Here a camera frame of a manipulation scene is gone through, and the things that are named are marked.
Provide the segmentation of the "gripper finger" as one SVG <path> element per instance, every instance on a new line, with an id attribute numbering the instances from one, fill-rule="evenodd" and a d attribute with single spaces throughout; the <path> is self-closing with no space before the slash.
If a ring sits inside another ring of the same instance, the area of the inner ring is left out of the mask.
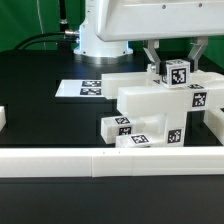
<path id="1" fill-rule="evenodd" d="M 157 49 L 160 47 L 158 40 L 148 40 L 144 51 L 151 61 L 151 70 L 158 75 L 161 75 L 163 72 L 164 62 L 160 59 L 157 54 Z"/>
<path id="2" fill-rule="evenodd" d="M 205 49 L 208 46 L 208 37 L 200 36 L 194 37 L 191 40 L 192 48 L 188 54 L 187 59 L 190 62 L 190 71 L 195 72 L 198 70 L 199 59 L 203 55 Z"/>

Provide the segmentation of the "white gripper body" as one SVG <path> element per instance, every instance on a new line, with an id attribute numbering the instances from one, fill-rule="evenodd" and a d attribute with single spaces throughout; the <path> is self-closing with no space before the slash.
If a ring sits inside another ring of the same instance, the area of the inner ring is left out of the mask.
<path id="1" fill-rule="evenodd" d="M 103 41 L 224 34 L 224 0 L 99 0 L 96 35 Z"/>

